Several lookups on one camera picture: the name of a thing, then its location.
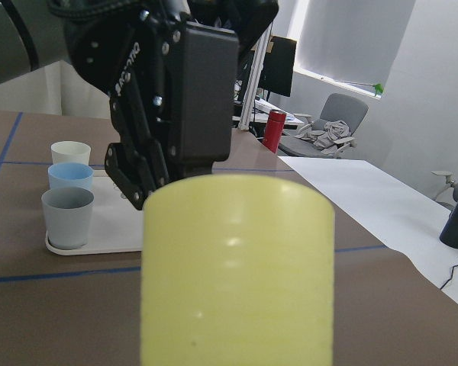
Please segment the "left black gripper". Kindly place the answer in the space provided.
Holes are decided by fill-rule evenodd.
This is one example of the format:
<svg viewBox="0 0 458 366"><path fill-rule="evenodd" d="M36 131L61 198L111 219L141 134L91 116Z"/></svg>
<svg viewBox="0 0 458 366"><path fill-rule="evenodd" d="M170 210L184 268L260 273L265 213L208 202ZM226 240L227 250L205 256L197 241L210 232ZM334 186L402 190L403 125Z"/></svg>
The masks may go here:
<svg viewBox="0 0 458 366"><path fill-rule="evenodd" d="M237 64L275 1L50 1L73 67L108 94L120 137L105 170L137 210L173 179L211 172L231 151ZM170 126L166 148L150 126Z"/></svg>

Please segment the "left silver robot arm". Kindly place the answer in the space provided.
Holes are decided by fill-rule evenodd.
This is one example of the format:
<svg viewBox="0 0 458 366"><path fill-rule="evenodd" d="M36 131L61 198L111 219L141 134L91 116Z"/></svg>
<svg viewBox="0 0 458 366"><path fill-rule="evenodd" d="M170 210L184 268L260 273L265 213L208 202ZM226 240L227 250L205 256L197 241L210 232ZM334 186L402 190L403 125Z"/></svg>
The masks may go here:
<svg viewBox="0 0 458 366"><path fill-rule="evenodd" d="M141 209L231 150L234 83L275 1L0 1L0 84L60 60L105 93L105 171Z"/></svg>

